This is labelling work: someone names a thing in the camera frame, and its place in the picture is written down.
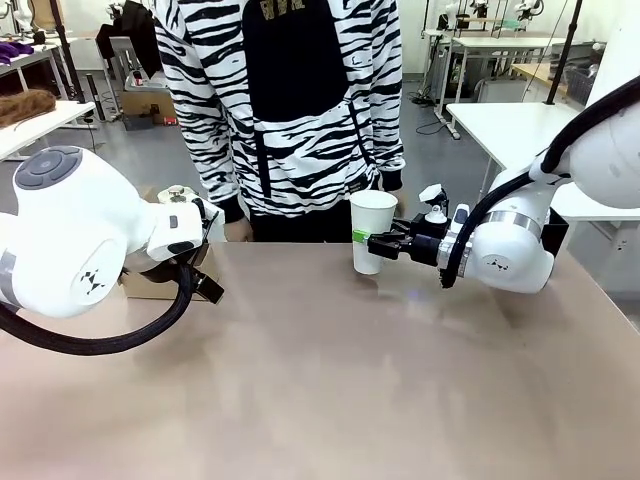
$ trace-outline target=zebra print hoodie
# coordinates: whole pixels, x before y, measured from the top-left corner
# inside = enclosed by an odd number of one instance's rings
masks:
[[[182,133],[227,222],[402,186],[396,0],[155,0]]]

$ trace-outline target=green tape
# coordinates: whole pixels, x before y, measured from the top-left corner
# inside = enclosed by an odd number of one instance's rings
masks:
[[[354,242],[356,243],[367,243],[367,240],[369,239],[369,234],[367,232],[363,232],[362,230],[354,230],[351,238],[353,239]]]

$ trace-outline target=metal ring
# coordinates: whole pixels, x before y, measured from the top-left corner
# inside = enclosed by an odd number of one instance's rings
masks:
[[[506,223],[509,225],[517,225],[530,231],[538,239],[542,235],[542,228],[540,228],[540,225],[538,225],[533,219],[518,212],[491,212],[484,217],[480,223]]]

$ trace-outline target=brown plush fabric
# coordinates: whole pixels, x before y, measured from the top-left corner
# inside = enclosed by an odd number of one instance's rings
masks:
[[[27,90],[17,95],[0,97],[0,128],[55,109],[56,97],[46,90]]]

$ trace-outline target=paper cup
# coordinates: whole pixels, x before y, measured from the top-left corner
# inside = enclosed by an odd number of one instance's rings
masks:
[[[350,197],[351,229],[365,234],[384,233],[391,229],[398,199],[379,190],[363,190]],[[364,275],[375,275],[382,269],[382,257],[372,255],[367,246],[353,242],[353,268]]]

